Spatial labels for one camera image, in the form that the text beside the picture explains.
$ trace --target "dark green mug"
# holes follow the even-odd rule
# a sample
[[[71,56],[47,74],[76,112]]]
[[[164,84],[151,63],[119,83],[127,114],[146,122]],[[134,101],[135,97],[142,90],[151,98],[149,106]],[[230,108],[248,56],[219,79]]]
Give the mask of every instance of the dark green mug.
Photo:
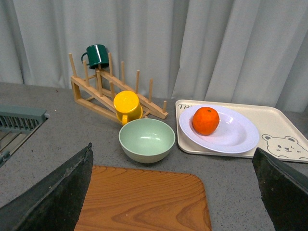
[[[106,47],[101,44],[96,44],[87,47],[87,52],[81,56],[81,61],[83,62],[83,56],[88,55],[90,69],[95,69],[98,65],[101,65],[101,68],[109,66],[108,54]]]

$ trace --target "yellow mug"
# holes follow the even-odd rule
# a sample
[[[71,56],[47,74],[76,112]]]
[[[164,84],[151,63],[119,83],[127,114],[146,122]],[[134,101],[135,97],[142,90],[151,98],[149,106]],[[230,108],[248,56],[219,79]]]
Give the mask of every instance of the yellow mug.
[[[137,94],[130,90],[121,91],[115,96],[114,106],[117,119],[122,125],[128,122],[140,119],[142,117],[142,107]]]

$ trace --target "cutting board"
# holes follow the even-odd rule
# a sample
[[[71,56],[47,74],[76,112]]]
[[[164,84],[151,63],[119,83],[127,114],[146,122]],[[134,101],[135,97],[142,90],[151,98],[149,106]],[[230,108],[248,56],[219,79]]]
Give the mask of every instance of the cutting board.
[[[75,231],[212,231],[195,175],[93,166]]]

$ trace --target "plate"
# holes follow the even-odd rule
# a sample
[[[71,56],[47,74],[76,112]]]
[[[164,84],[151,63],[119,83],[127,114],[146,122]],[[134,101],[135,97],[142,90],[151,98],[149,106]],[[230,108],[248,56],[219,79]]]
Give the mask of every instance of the plate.
[[[216,130],[204,136],[193,128],[193,115],[201,107],[214,108],[219,114]],[[244,115],[226,107],[201,104],[185,109],[179,118],[184,134],[193,142],[207,149],[221,153],[243,153],[253,149],[259,142],[256,126]]]

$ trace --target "bear face print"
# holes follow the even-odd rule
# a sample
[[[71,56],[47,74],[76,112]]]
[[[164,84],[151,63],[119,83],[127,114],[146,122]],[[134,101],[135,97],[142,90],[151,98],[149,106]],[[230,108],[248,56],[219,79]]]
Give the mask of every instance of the bear face print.
[[[281,138],[264,134],[262,138],[267,142],[268,151],[274,156],[308,160],[308,151],[298,144],[297,139],[291,136]]]

